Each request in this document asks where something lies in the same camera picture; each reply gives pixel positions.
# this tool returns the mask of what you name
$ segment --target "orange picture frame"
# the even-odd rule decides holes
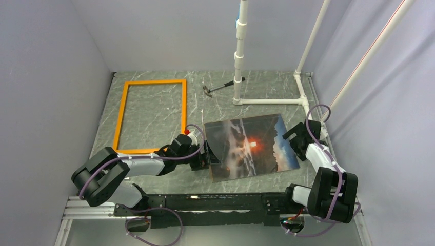
[[[121,128],[124,119],[125,106],[127,103],[128,88],[130,86],[153,86],[153,85],[167,85],[167,84],[181,84],[181,133],[184,133],[186,128],[186,115],[187,115],[187,81],[185,79],[165,79],[165,80],[143,80],[143,81],[126,81],[124,85],[124,91],[121,98],[120,112],[118,114],[118,120],[116,122],[115,136],[113,137],[112,148],[116,152],[123,154],[148,154],[159,150],[160,148],[149,149],[130,149],[119,150],[119,142],[121,135]]]

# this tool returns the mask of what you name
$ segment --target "marble table top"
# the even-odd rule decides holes
[[[292,71],[244,71],[241,98],[292,99],[299,97]],[[233,71],[144,71],[118,72],[112,81],[106,105],[100,120],[91,155],[105,146],[112,146],[116,120],[125,81],[174,79],[187,80],[187,123],[197,124],[280,113],[287,129],[305,119],[298,105],[242,105],[232,103],[233,88],[213,92],[213,98],[203,93],[202,86],[220,86],[233,80]],[[314,96],[308,79],[302,84],[314,105]],[[159,148],[169,144],[180,133],[181,85],[130,87],[119,149]],[[283,192],[291,183],[310,187],[315,171],[309,161],[300,161],[300,168],[291,171],[241,178],[213,183],[208,170],[192,172],[189,165],[179,165],[164,176],[132,177],[128,182],[137,183],[146,193],[244,193]]]

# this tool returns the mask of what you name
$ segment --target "printed picture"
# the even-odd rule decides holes
[[[213,182],[299,168],[280,114],[204,124],[207,142],[220,164],[210,166]]]

